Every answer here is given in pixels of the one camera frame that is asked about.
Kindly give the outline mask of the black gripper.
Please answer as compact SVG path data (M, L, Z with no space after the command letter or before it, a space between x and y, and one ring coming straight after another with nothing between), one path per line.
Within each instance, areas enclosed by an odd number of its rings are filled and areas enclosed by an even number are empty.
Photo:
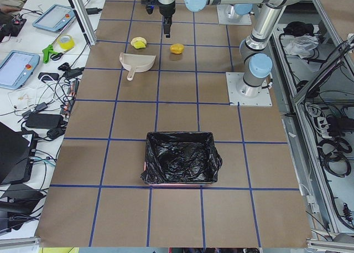
M170 38L171 16L163 16L163 32L166 38Z

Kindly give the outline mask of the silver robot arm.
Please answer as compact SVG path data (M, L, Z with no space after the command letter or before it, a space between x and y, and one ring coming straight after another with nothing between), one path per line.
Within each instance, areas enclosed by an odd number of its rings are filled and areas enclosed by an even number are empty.
M170 38L173 15L175 13L175 0L158 0L159 12L163 16L163 32L166 38Z
M184 0L188 10L199 12L205 6L260 4L261 11L249 36L240 45L240 54L244 60L245 72L237 84L237 91L245 97L254 98L262 89L263 82L269 76L273 63L269 56L263 53L274 26L286 6L298 3L300 0Z

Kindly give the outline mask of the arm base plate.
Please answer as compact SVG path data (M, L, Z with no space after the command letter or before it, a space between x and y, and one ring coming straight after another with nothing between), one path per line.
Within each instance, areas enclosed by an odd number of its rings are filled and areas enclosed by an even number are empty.
M218 23L223 25L251 25L252 4L221 4L217 6Z
M272 107L266 80L262 86L250 87L243 81L244 73L227 72L226 82L230 106Z

